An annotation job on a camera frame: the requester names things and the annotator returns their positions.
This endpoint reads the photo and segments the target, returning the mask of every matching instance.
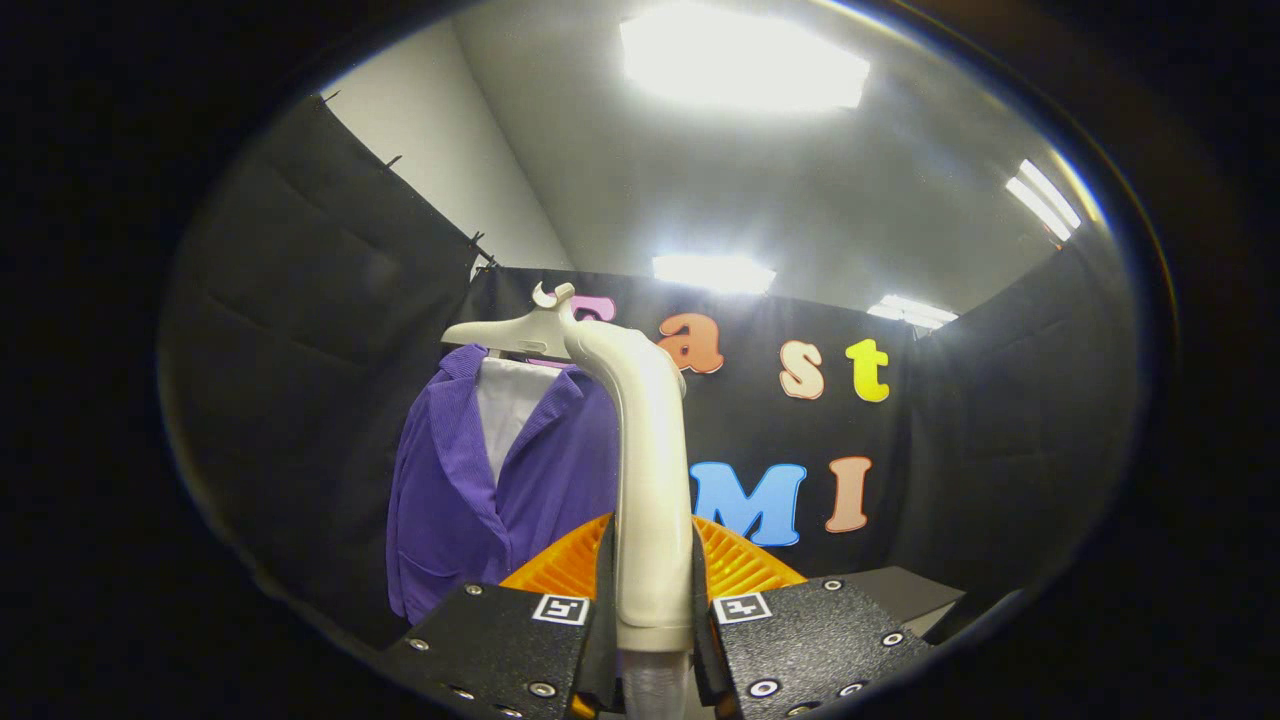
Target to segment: hanger hook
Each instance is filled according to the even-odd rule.
[[[534,305],[550,310],[561,302],[573,297],[573,283],[562,283],[556,287],[554,295],[543,292],[543,283],[534,286]]]

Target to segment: blue letter m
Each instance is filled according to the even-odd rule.
[[[694,515],[719,523],[745,536],[756,518],[760,529],[751,542],[762,547],[795,544],[796,492],[808,474],[800,465],[774,465],[765,470],[751,497],[742,492],[733,468],[724,462],[699,462],[689,469],[698,480],[698,507]]]

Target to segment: purple jacket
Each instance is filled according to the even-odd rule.
[[[468,345],[440,360],[401,433],[387,591],[392,610],[413,624],[454,585],[499,583],[617,506],[617,414],[604,388],[575,365],[535,406],[494,484],[475,397],[486,354]]]

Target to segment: clothes hanger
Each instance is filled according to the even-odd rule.
[[[571,363],[570,352],[564,347],[564,328],[575,322],[568,302],[571,297],[573,297],[572,283],[561,284],[553,295],[543,292],[543,283],[538,283],[534,288],[534,310],[524,318],[452,325],[444,331],[440,341],[452,345],[483,345],[489,348],[490,356],[495,351],[515,352]]]

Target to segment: fluorescent light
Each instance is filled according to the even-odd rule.
[[[666,255],[653,259],[653,275],[662,281],[696,284],[722,292],[759,295],[769,288],[777,273],[745,258]]]
[[[890,320],[906,320],[913,325],[931,331],[936,331],[960,316],[941,307],[899,297],[897,295],[886,295],[879,302],[872,305],[867,313],[879,318],[888,318]]]
[[[908,323],[911,323],[913,325],[927,328],[931,331],[936,331],[941,328],[943,324],[946,324],[942,320],[937,320],[934,318],[929,318],[916,313],[910,313],[908,310],[902,310],[901,307],[888,307],[887,305],[872,305],[870,309],[867,310],[867,314],[877,315],[879,318],[888,318],[890,320],[905,320]]]
[[[1023,160],[1023,164],[1018,167],[1032,181],[1032,184],[1041,191],[1041,195],[1048,199],[1048,201],[1057,210],[1059,215],[1068,222],[1073,228],[1080,227],[1080,217],[1075,214],[1071,205],[1062,197],[1062,193],[1053,187],[1053,183],[1048,182],[1044,173],[1039,172],[1039,168],[1032,164],[1030,160]]]
[[[884,305],[886,307],[897,307],[906,313],[913,313],[915,315],[920,315],[924,318],[932,318],[942,323],[950,323],[951,320],[955,320],[956,318],[960,316],[956,315],[955,313],[942,310],[941,307],[934,307],[932,305],[925,305],[923,302],[916,302],[914,300],[908,300],[905,297],[899,297],[896,295],[886,295],[884,297],[881,299],[879,304]]]
[[[867,60],[773,18],[673,5],[620,28],[627,77],[678,100],[855,108],[870,72]]]
[[[1053,234],[1056,234],[1059,240],[1066,240],[1071,237],[1071,231],[1066,229],[1066,225],[1062,224],[1062,220],[1060,220],[1059,217],[1055,215],[1053,211],[1048,209],[1048,205],[1046,205],[1044,201],[1041,200],[1038,195],[1036,195],[1034,192],[1030,191],[1029,187],[1023,184],[1023,181],[1018,178],[1009,178],[1009,182],[1005,183],[1005,190],[1012,192],[1014,197],[1021,200],[1023,205],[1027,205],[1032,213],[1036,213],[1036,217],[1039,218],[1041,222],[1043,222],[1046,225],[1048,225],[1048,229],[1053,231]]]

